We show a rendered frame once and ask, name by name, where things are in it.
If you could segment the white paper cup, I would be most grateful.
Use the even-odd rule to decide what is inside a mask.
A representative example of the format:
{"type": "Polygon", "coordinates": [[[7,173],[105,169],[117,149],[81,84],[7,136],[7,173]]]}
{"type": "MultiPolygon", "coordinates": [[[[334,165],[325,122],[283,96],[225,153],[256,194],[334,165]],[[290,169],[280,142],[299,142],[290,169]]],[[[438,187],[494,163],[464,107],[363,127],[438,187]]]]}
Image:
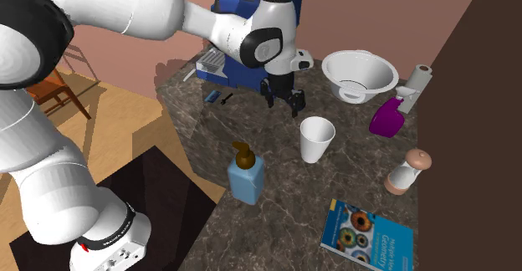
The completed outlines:
{"type": "Polygon", "coordinates": [[[327,119],[311,116],[304,119],[299,127],[300,154],[303,161],[316,163],[335,137],[335,127],[327,119]]]}

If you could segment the blue soap dispenser brown pump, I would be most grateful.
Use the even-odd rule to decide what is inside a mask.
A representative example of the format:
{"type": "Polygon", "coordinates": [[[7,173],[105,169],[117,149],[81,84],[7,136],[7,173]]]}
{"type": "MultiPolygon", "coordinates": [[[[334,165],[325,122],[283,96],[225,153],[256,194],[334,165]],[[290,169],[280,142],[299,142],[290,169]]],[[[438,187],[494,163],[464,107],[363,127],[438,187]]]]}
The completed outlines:
{"type": "Polygon", "coordinates": [[[228,180],[233,197],[254,205],[264,189],[264,159],[255,155],[247,143],[234,141],[238,150],[228,166],[228,180]]]}

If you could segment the dark robot stand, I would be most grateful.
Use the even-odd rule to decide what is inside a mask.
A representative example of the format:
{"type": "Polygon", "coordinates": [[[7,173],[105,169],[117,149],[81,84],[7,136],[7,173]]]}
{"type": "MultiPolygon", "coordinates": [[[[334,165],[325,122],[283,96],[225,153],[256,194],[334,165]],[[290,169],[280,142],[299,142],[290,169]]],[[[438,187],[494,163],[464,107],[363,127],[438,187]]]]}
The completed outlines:
{"type": "MultiPolygon", "coordinates": [[[[151,220],[146,256],[127,271],[177,271],[216,206],[155,146],[99,185],[151,220]]],[[[9,244],[19,271],[69,271],[75,245],[42,245],[29,233],[9,244]]]]}

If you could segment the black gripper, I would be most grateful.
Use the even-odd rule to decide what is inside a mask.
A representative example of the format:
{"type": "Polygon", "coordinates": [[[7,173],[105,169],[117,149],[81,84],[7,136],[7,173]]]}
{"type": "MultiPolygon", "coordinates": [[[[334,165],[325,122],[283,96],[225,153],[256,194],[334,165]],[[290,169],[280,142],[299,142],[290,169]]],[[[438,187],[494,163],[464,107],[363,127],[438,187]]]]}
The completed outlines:
{"type": "Polygon", "coordinates": [[[305,107],[304,91],[294,90],[293,72],[281,75],[268,74],[260,82],[260,94],[266,99],[269,108],[274,106],[274,96],[287,98],[286,102],[291,107],[293,118],[305,107]]]}

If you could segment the blue espresso machine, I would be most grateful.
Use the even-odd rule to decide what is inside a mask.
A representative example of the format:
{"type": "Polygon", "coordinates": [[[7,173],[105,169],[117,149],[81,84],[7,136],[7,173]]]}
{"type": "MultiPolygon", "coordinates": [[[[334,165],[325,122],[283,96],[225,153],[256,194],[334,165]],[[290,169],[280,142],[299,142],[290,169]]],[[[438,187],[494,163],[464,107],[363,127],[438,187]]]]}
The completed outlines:
{"type": "MultiPolygon", "coordinates": [[[[260,0],[215,0],[211,10],[217,13],[233,13],[242,18],[249,18],[257,9],[260,0]]],[[[299,23],[302,0],[292,0],[295,5],[296,23],[299,23]]],[[[220,68],[216,73],[204,70],[200,61],[197,61],[196,74],[199,79],[205,79],[215,84],[233,88],[239,85],[259,91],[260,81],[267,77],[263,68],[247,68],[227,55],[218,54],[217,50],[209,50],[203,58],[218,58],[220,68]]]]}

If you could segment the brown wooden chair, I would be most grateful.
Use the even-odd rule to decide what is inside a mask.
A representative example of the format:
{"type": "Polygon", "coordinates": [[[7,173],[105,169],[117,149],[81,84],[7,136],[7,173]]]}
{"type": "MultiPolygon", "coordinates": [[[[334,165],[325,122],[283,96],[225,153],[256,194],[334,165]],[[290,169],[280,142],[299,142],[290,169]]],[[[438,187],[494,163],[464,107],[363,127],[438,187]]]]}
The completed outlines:
{"type": "Polygon", "coordinates": [[[62,59],[69,66],[71,73],[76,74],[72,64],[67,60],[67,58],[77,59],[78,61],[85,63],[95,79],[94,82],[86,89],[80,91],[78,94],[75,94],[70,86],[64,81],[64,78],[60,72],[54,68],[53,71],[43,81],[27,87],[27,92],[33,98],[34,102],[40,106],[44,105],[50,100],[55,100],[53,105],[49,106],[43,111],[46,115],[51,115],[57,109],[65,107],[68,103],[73,103],[85,116],[85,118],[90,120],[91,116],[79,101],[79,96],[85,93],[87,90],[95,87],[100,82],[100,80],[98,79],[88,59],[85,57],[84,53],[79,47],[70,44],[62,56],[62,59]]]}

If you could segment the blue book with eyes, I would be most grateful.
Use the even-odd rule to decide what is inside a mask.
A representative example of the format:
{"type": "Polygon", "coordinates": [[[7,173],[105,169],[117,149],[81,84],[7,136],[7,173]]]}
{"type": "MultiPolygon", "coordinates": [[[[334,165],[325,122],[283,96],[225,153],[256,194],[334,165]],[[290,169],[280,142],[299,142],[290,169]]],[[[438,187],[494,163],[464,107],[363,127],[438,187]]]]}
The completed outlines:
{"type": "Polygon", "coordinates": [[[413,271],[413,231],[333,199],[320,246],[374,271],[413,271]]]}

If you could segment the pink and white grinder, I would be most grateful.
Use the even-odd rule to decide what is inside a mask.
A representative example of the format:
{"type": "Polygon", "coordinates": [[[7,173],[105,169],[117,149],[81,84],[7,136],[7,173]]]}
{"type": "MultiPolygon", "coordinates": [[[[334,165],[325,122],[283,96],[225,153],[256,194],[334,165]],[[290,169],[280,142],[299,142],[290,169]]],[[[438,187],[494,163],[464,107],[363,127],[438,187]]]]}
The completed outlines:
{"type": "Polygon", "coordinates": [[[394,195],[404,194],[416,181],[418,175],[431,167],[432,158],[421,149],[411,149],[404,162],[389,173],[384,181],[385,188],[394,195]]]}

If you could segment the purple spray bottle white nozzle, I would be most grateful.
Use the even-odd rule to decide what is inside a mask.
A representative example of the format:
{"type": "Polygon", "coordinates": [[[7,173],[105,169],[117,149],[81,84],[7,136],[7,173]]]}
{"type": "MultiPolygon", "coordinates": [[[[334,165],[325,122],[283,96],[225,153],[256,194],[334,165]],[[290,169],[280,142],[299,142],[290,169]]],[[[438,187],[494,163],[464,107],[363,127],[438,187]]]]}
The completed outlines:
{"type": "Polygon", "coordinates": [[[398,108],[405,98],[411,99],[418,90],[399,86],[396,91],[397,95],[385,102],[372,117],[369,125],[371,133],[392,138],[402,128],[405,119],[398,108]]]}

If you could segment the white paper towel roll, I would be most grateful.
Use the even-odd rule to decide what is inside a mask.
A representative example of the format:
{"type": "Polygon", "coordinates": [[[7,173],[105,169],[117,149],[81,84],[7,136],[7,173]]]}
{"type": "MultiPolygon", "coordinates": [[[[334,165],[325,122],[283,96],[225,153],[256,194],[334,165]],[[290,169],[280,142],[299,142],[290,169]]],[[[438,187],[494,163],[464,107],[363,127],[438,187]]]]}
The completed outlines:
{"type": "Polygon", "coordinates": [[[410,89],[415,89],[417,93],[413,94],[412,97],[406,97],[399,106],[398,110],[408,114],[412,109],[420,94],[426,88],[427,84],[432,78],[432,69],[425,64],[417,64],[415,69],[412,71],[405,86],[410,89]]]}

